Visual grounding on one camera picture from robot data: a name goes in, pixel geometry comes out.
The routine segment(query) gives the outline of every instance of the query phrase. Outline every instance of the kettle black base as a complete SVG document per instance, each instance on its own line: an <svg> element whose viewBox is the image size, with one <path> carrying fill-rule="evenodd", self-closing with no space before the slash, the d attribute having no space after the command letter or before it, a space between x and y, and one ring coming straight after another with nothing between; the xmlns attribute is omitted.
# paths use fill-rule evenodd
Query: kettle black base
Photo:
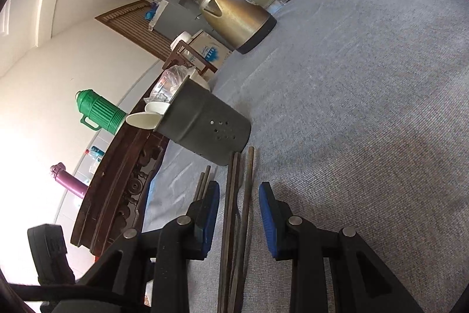
<svg viewBox="0 0 469 313"><path fill-rule="evenodd" d="M237 51L241 54L248 53L254 47L256 47L264 38L269 35L269 33L273 30L275 25L277 24L277 20L271 15L264 23L259 30L256 31L254 35L252 35L247 42L245 42L241 47L237 49Z"/></svg>

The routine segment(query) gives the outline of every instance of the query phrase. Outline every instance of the purple thermos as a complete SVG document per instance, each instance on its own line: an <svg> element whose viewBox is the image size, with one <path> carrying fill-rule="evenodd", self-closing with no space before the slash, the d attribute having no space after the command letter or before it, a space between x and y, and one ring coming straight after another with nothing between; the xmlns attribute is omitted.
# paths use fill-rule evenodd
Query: purple thermos
<svg viewBox="0 0 469 313"><path fill-rule="evenodd" d="M51 166L51 176L68 191L71 191L77 197L83 199L86 191L88 190L88 186L65 170L65 165L62 162L59 162L58 164Z"/></svg>

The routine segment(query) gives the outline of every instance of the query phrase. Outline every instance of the gold kettle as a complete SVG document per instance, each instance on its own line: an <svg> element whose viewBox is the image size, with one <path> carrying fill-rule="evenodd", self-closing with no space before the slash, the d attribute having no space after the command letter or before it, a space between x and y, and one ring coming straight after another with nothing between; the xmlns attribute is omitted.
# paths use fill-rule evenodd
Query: gold kettle
<svg viewBox="0 0 469 313"><path fill-rule="evenodd" d="M199 0L205 20L242 54L269 35L276 19L247 0Z"/></svg>

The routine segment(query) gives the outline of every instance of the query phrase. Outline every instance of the plastic bottle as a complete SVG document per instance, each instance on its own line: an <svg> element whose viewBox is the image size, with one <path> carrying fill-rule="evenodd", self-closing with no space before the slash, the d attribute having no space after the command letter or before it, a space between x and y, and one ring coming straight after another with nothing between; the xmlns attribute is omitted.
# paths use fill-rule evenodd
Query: plastic bottle
<svg viewBox="0 0 469 313"><path fill-rule="evenodd" d="M92 146L91 149L85 150L85 154L88 154L93 159L99 159L101 161L105 152L95 146Z"/></svg>

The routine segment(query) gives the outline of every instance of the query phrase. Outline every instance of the clear plastic bag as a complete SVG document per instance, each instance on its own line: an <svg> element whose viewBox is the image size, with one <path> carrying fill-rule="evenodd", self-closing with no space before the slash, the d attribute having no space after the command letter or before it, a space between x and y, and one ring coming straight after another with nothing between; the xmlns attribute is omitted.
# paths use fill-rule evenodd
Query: clear plastic bag
<svg viewBox="0 0 469 313"><path fill-rule="evenodd" d="M174 65L163 71L149 97L144 98L148 104L152 101L169 103L184 79L190 75L189 69L183 65Z"/></svg>

